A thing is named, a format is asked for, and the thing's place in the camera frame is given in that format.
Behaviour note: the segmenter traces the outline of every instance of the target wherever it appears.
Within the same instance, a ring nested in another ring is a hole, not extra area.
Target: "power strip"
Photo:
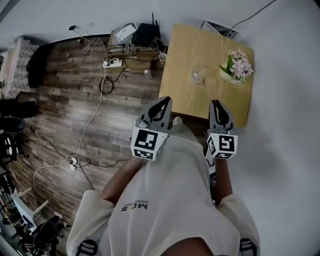
[[[119,59],[118,61],[115,61],[114,63],[109,63],[108,61],[104,61],[102,64],[102,67],[104,69],[111,69],[111,68],[118,68],[118,67],[122,67],[122,60]]]

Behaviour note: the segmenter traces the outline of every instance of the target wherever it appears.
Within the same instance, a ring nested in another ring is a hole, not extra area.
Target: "laminate flooring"
[[[65,157],[78,151],[84,129],[101,100],[99,83],[104,76],[104,46],[95,40],[89,51],[83,53],[85,46],[76,40],[52,45],[41,85],[18,96],[20,102],[36,99],[38,114],[25,120],[28,127],[38,129],[34,133],[29,128],[24,129],[23,135],[29,142],[23,148],[29,158],[19,155],[9,169],[19,191],[32,187],[32,192],[23,198],[31,209],[49,200],[37,220],[39,223],[58,212],[72,225],[84,192],[91,189],[82,170],[72,171],[67,161],[61,164],[64,158],[40,137],[50,140]],[[162,74],[160,64],[152,71],[151,79],[141,73],[122,73],[114,83],[112,94],[103,96],[95,118],[87,127],[78,153],[82,165],[88,163],[87,158],[91,163],[110,166],[130,157],[132,128],[142,107],[158,98]],[[107,75],[115,79],[119,73]],[[107,82],[104,89],[107,91],[110,85]],[[203,142],[208,121],[188,117],[184,120]],[[122,163],[110,168],[88,165],[83,170],[94,189],[100,191]],[[39,167],[54,165],[60,166],[41,168],[35,174]],[[66,255],[69,232],[70,228],[66,228],[64,238],[59,238],[59,255]]]

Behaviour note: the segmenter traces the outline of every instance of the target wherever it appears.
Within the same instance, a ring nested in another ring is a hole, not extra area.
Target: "white cable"
[[[164,49],[164,51],[161,51],[161,53],[164,53],[166,50],[167,50],[167,46],[164,44],[165,42],[164,41],[162,41],[161,39],[159,39],[159,38],[156,38],[157,40],[159,40],[160,42],[162,42],[163,43],[163,45],[165,46],[165,49]]]
[[[77,31],[75,30],[76,28],[78,28],[79,30],[86,31],[89,36],[93,36],[93,34],[90,34],[86,29],[81,29],[81,28],[78,27],[78,26],[76,26],[76,27],[74,28],[74,30],[73,30],[74,32],[76,32],[77,34],[79,34],[79,35],[81,36],[81,38],[83,38],[84,40],[86,40],[87,42],[89,42],[88,45],[83,49],[83,53],[84,53],[84,54],[86,54],[87,52],[89,52],[89,46],[90,46],[90,44],[91,44],[94,40],[96,40],[96,39],[98,38],[98,39],[101,41],[101,43],[103,44],[104,57],[107,58],[106,46],[105,46],[105,44],[104,44],[104,41],[102,41],[102,39],[101,39],[100,37],[95,37],[93,40],[90,41],[89,39],[84,38],[82,34],[80,34],[79,32],[77,32]]]
[[[91,123],[91,121],[95,118],[95,116],[96,116],[96,114],[97,114],[97,112],[98,112],[98,109],[99,109],[99,107],[100,107],[100,105],[101,105],[101,103],[102,103],[102,99],[103,99],[103,96],[104,96],[103,93],[102,93],[102,92],[103,92],[102,86],[103,86],[103,84],[104,84],[105,78],[106,78],[106,68],[104,68],[104,76],[103,76],[103,80],[102,80],[102,83],[101,83],[101,100],[100,100],[100,103],[99,103],[98,107],[96,108],[96,111],[95,111],[93,117],[91,118],[91,120],[87,123],[87,125],[86,125],[85,128],[84,128],[83,135],[82,135],[81,140],[80,140],[80,142],[79,142],[79,148],[78,148],[77,153],[76,153],[75,155],[69,154],[69,155],[62,161],[62,163],[60,163],[60,164],[41,166],[41,167],[39,167],[38,169],[36,169],[36,171],[35,171],[34,174],[33,174],[33,185],[35,185],[35,177],[36,177],[37,172],[38,172],[40,169],[42,169],[42,168],[62,166],[62,164],[67,160],[68,157],[75,157],[75,158],[77,158],[77,162],[78,162],[77,165],[79,165],[80,161],[79,161],[79,158],[78,158],[78,153],[79,153],[79,151],[80,151],[81,142],[82,142],[82,140],[83,140],[83,138],[84,138],[84,136],[85,136],[85,133],[86,133],[86,130],[87,130],[88,125],[89,125],[89,124]],[[34,187],[35,187],[35,190],[36,190],[36,192],[38,193],[38,195],[39,195],[40,197],[42,197],[42,198],[45,199],[45,200],[48,200],[48,199],[46,199],[45,197],[43,197],[43,196],[38,192],[36,186],[34,186]]]
[[[77,157],[77,156],[78,156],[79,151],[80,151],[80,147],[81,147],[81,143],[82,143],[82,140],[84,139],[84,136],[85,136],[87,127],[88,127],[88,125],[91,123],[91,121],[95,118],[95,116],[96,116],[96,114],[97,114],[97,112],[98,112],[98,109],[99,109],[99,107],[100,107],[100,105],[101,105],[101,103],[102,103],[102,99],[103,99],[103,96],[104,96],[104,94],[102,93],[102,92],[103,92],[102,87],[103,87],[105,78],[106,78],[106,67],[104,68],[104,76],[103,76],[102,83],[101,83],[101,99],[100,99],[100,103],[99,103],[98,107],[96,108],[93,117],[91,118],[91,120],[87,123],[87,125],[86,125],[85,128],[84,128],[84,131],[83,131],[81,140],[80,140],[80,142],[79,142],[79,148],[78,148],[77,153],[76,153],[75,155],[70,155],[70,157]]]
[[[158,46],[157,42],[154,41],[154,43],[156,44],[157,51],[153,50],[151,47],[149,47],[149,49],[158,54],[158,56],[155,58],[157,60],[159,58],[159,54],[161,53],[161,51],[159,51],[159,46]]]
[[[37,172],[38,172],[40,169],[42,169],[42,168],[62,166],[62,164],[63,164],[66,160],[67,160],[67,159],[65,158],[65,159],[62,161],[62,163],[57,164],[57,165],[41,166],[41,167],[39,167],[38,169],[36,169],[36,171],[34,172],[34,175],[33,175],[33,185],[34,185],[34,187],[35,187],[35,191],[38,193],[38,195],[39,195],[40,197],[42,197],[42,198],[45,199],[46,201],[48,201],[48,199],[46,199],[44,196],[42,196],[42,195],[38,192],[37,187],[35,186],[35,177],[36,177],[36,174],[37,174]]]

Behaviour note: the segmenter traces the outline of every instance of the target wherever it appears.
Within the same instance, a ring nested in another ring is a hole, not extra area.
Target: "white wall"
[[[0,23],[0,47],[23,35],[48,43],[78,37],[72,25],[98,35],[132,21],[150,23],[154,6],[153,0],[20,0]]]
[[[320,8],[278,1],[251,24],[242,39],[255,73],[232,184],[256,221],[262,256],[311,256],[320,249]]]
[[[108,34],[130,22],[159,21],[166,42],[173,23],[198,26],[202,19],[232,26],[263,7],[269,0],[20,0],[0,22],[0,47],[18,36],[32,36],[51,43],[78,37],[71,25],[89,33]],[[242,31],[245,25],[239,25]]]
[[[217,22],[231,28],[257,12],[270,0],[157,0],[157,16],[166,41],[170,39],[174,23],[198,27],[201,20]],[[242,32],[246,25],[235,28]]]

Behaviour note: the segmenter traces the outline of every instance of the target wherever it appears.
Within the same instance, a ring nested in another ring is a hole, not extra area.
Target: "white box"
[[[237,153],[238,136],[211,133],[206,143],[208,154],[212,158],[230,159]]]
[[[136,31],[137,30],[134,26],[128,25],[121,29],[119,32],[117,32],[115,36],[120,42],[123,42],[124,40],[127,40],[128,37],[130,37]]]
[[[154,161],[165,146],[168,137],[167,133],[133,127],[131,139],[132,155],[137,158]]]

